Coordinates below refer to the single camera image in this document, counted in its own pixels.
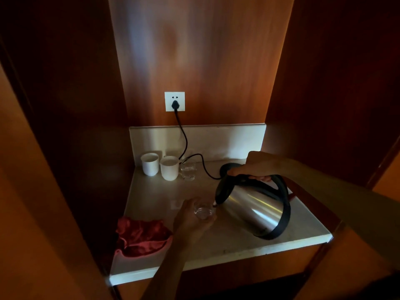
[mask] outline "white countertop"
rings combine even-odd
[[[219,168],[227,162],[244,163],[245,160],[206,162],[208,172],[219,176]],[[200,196],[214,200],[218,180],[207,176],[201,163],[197,163],[196,178],[184,181],[181,176],[166,181],[161,171],[153,177],[146,176],[141,167],[136,167],[125,209],[125,216],[134,220],[163,219],[172,230],[177,206],[191,197]],[[193,248],[184,270],[225,263],[249,257],[282,252],[295,248],[329,242],[332,234],[298,199],[291,201],[290,222],[281,236],[274,240],[263,240],[242,228],[236,227],[227,216],[217,209],[217,220]],[[151,278],[160,266],[165,249],[149,257],[126,258],[116,255],[110,272],[112,285]]]

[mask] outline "countertop edge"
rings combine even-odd
[[[183,270],[184,271],[192,270],[195,268],[217,265],[217,264],[232,262],[232,261],[236,261],[236,260],[240,260],[240,259],[247,259],[247,258],[251,258],[251,257],[263,256],[263,255],[267,255],[267,254],[283,252],[286,250],[294,250],[294,249],[301,248],[301,247],[327,243],[327,242],[331,241],[331,239],[332,239],[332,234],[329,233],[329,234],[305,238],[305,239],[301,239],[301,240],[289,241],[289,242],[284,242],[284,243],[279,243],[279,244],[271,244],[271,245],[267,245],[267,246],[260,247],[260,248],[245,250],[242,252],[228,253],[228,254],[224,254],[223,256],[212,257],[212,258],[208,258],[208,259],[193,260],[193,261],[186,262]],[[155,273],[157,272],[157,270],[158,270],[158,267],[153,267],[153,268],[148,268],[148,269],[144,269],[144,270],[126,272],[123,274],[115,274],[115,275],[111,274],[109,276],[109,280],[110,280],[111,285],[113,285],[113,286],[119,285],[119,284],[124,284],[124,283],[129,283],[129,282],[134,282],[134,281],[139,281],[139,280],[143,280],[143,279],[152,278],[155,275]]]

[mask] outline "person's right arm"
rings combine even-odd
[[[259,180],[281,175],[301,186],[346,222],[365,242],[400,269],[400,203],[323,174],[298,161],[251,151],[246,164],[228,171]]]

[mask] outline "metallic surface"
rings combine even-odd
[[[283,212],[282,202],[252,187],[237,185],[221,206],[237,224],[255,236],[271,232],[277,226]]]

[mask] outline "red towel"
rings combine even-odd
[[[116,253],[125,257],[142,257],[158,252],[172,240],[172,232],[162,220],[150,222],[132,220],[129,217],[118,219]]]

